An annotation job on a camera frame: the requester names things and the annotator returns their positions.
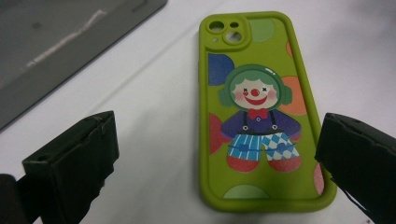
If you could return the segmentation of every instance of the phone case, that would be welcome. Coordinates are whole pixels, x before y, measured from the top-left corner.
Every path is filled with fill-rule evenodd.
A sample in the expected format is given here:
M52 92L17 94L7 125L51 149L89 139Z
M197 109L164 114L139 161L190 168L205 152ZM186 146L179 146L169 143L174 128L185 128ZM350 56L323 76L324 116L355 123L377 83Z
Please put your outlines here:
M315 161L318 112L289 18L220 14L199 31L199 178L229 212L307 212L336 186Z

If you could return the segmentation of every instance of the clown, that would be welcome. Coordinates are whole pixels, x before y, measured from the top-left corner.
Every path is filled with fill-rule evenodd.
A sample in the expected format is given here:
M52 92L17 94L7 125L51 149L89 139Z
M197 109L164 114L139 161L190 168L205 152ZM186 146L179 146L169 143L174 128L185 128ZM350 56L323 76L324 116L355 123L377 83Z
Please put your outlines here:
M280 112L280 105L291 103L291 89L279 75L261 65L243 65L228 76L219 98L225 106L240 111L221 125L221 133L232 139L227 162L239 172L253 171L262 154L279 172L296 170L301 163L295 142L301 125Z

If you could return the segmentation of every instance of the laptop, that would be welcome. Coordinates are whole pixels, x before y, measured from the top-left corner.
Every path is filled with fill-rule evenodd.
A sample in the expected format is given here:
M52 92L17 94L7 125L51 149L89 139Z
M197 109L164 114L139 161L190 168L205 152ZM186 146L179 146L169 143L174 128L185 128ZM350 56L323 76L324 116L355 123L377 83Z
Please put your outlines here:
M166 0L0 2L0 130Z

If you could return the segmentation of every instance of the white surface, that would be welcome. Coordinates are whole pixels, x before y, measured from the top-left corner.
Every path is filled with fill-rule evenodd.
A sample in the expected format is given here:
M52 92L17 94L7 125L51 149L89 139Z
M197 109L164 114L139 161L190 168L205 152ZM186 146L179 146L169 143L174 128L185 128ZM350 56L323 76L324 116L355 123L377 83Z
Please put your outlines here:
M307 214L227 214L198 189L198 26L214 13L276 10L294 24L320 119L350 116L396 136L396 4L186 1L167 6L0 133L0 173L75 122L114 110L120 158L82 223L365 223L342 192Z

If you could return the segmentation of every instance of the clown face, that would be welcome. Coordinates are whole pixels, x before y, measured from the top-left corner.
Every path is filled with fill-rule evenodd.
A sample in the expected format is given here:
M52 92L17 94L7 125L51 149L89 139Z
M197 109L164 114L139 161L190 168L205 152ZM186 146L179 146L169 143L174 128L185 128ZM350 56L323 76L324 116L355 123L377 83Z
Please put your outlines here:
M232 93L235 103L245 109L269 108L279 100L274 85L265 84L259 79L254 81L245 79L235 85Z

